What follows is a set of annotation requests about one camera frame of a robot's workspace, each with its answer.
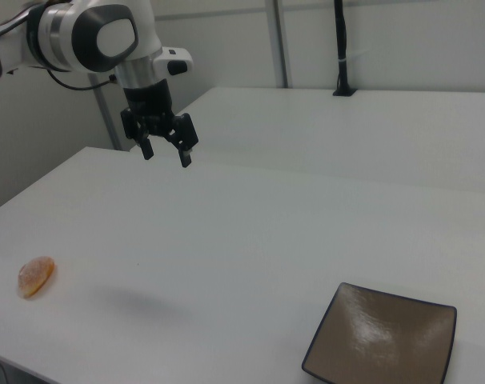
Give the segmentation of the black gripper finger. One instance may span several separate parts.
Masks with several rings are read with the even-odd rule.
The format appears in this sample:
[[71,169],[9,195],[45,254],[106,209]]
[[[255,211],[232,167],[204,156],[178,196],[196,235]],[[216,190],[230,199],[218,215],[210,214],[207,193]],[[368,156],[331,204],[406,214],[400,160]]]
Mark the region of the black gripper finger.
[[166,140],[177,149],[182,167],[187,168],[192,162],[191,151],[198,144],[198,135],[189,114],[177,115],[170,120]]
[[135,141],[146,160],[151,159],[154,151],[148,138],[149,130],[145,120],[134,114],[130,108],[123,110],[120,115],[126,138]]

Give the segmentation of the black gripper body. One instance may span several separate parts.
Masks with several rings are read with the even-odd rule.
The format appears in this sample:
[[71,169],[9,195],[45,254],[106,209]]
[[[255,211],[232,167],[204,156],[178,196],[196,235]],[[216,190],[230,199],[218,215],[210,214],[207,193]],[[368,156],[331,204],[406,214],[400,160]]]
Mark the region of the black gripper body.
[[129,139],[149,135],[183,139],[179,118],[172,111],[167,80],[139,89],[124,89],[128,107],[122,111],[122,125]]

